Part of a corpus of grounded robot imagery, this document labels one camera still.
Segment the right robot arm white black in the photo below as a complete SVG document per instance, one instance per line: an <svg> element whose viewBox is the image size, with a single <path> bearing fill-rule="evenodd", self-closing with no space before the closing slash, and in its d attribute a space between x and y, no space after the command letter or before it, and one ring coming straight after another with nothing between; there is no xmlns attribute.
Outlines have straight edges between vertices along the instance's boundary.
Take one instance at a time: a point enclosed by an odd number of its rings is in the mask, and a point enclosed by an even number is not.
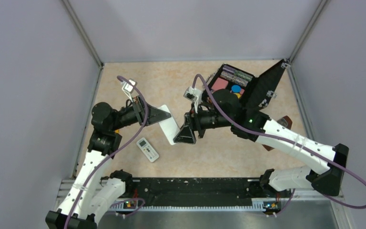
<svg viewBox="0 0 366 229"><path fill-rule="evenodd" d="M346 165L349 148L343 144L328 146L297 134L269 115L245 109L239 98L226 89L213 92L205 103L207 110L192 108L184 115L184 124L173 138L175 143L195 144L207 129L230 126L239 138L278 149L304 163L293 169L268 169L259 178L261 192L272 197L287 189L313 189L327 196L338 196L344 171L332 165Z"/></svg>

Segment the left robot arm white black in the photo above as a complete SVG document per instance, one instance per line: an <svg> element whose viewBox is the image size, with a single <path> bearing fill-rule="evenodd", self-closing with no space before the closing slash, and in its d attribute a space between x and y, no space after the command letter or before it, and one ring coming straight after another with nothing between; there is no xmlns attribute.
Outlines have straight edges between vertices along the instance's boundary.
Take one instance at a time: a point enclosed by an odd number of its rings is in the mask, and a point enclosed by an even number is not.
<svg viewBox="0 0 366 229"><path fill-rule="evenodd" d="M95 229L101 218L119 197L133 193L131 174L118 171L111 175L104 187L97 191L100 179L111 164L113 153L122 149L121 128L138 123L141 127L167 120L172 115L166 105L153 107L140 97L121 110L100 102L92 108L94 127L85 159L78 176L63 202L49 211L45 222L50 229Z"/></svg>

